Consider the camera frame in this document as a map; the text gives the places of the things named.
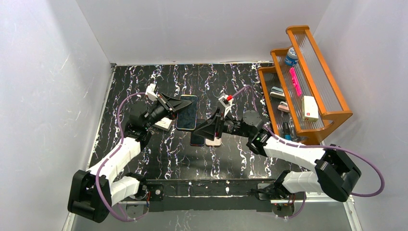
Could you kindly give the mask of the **purple smartphone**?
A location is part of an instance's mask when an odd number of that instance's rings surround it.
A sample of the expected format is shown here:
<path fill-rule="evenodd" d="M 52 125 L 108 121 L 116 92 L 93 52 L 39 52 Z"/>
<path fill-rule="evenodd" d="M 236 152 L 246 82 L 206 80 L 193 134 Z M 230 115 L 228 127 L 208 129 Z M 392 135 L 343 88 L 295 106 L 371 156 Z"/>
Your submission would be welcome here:
<path fill-rule="evenodd" d="M 190 146 L 204 146 L 205 138 L 203 136 L 197 135 L 195 131 L 191 133 Z"/>

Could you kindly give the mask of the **black phone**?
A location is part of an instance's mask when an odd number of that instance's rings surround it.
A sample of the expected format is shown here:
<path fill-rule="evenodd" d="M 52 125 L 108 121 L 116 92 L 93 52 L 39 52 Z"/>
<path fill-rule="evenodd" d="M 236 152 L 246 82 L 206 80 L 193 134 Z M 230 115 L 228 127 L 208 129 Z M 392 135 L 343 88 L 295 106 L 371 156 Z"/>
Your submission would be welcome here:
<path fill-rule="evenodd" d="M 196 128 L 198 96 L 183 94 L 180 99 L 191 101 L 191 105 L 178 113 L 176 129 L 179 131 L 193 131 Z"/>

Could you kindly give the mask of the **beige phone case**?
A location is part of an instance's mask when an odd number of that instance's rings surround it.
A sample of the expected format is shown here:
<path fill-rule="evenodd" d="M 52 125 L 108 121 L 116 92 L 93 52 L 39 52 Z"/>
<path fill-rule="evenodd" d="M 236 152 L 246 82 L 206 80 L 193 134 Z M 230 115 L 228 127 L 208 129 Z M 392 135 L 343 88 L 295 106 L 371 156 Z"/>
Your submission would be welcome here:
<path fill-rule="evenodd" d="M 205 145 L 208 147 L 219 147 L 221 146 L 221 138 L 214 138 L 214 140 L 205 139 Z"/>

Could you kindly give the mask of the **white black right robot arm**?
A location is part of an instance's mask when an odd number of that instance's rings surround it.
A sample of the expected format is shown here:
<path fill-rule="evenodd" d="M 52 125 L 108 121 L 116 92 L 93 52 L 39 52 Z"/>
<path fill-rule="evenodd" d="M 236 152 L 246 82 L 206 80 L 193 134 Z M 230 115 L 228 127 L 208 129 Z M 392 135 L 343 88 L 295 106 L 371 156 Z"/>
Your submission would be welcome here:
<path fill-rule="evenodd" d="M 256 192 L 271 198 L 285 198 L 299 192 L 324 193 L 331 199 L 345 202 L 359 178 L 361 171 L 340 147 L 303 145 L 272 135 L 265 127 L 258 112 L 248 110 L 241 120 L 229 115 L 221 116 L 221 110 L 197 125 L 194 135 L 208 140 L 222 134 L 246 137 L 247 147 L 254 154 L 282 159 L 307 169 L 306 172 L 283 171 L 269 186 Z"/>

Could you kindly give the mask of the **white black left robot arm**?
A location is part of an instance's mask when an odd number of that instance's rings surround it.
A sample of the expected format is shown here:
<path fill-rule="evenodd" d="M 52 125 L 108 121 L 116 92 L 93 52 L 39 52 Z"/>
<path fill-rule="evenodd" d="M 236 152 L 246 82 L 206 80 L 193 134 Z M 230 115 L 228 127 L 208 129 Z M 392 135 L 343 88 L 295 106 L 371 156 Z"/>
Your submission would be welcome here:
<path fill-rule="evenodd" d="M 119 215 L 113 206 L 131 195 L 136 195 L 142 186 L 143 176 L 129 173 L 117 180 L 120 171 L 147 146 L 150 127 L 167 117 L 176 119 L 177 114 L 192 102 L 157 94 L 149 107 L 144 100 L 130 106 L 125 116 L 117 116 L 120 141 L 97 164 L 88 170 L 78 170 L 72 178 L 67 210 L 97 223 L 112 215 L 122 222 L 133 222 L 128 215 Z"/>

